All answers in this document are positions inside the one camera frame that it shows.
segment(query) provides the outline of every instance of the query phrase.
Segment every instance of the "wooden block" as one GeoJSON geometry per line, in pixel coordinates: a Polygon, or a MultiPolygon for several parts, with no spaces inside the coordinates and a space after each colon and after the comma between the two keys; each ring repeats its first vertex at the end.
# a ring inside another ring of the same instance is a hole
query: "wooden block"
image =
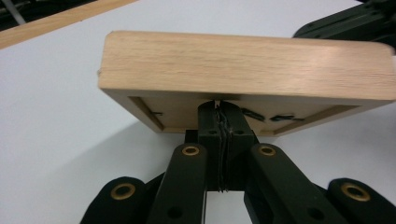
{"type": "Polygon", "coordinates": [[[274,136],[395,101],[392,54],[368,42],[120,31],[106,38],[99,87],[156,132],[197,129],[198,105],[226,100],[265,116],[247,121],[274,136]]]}

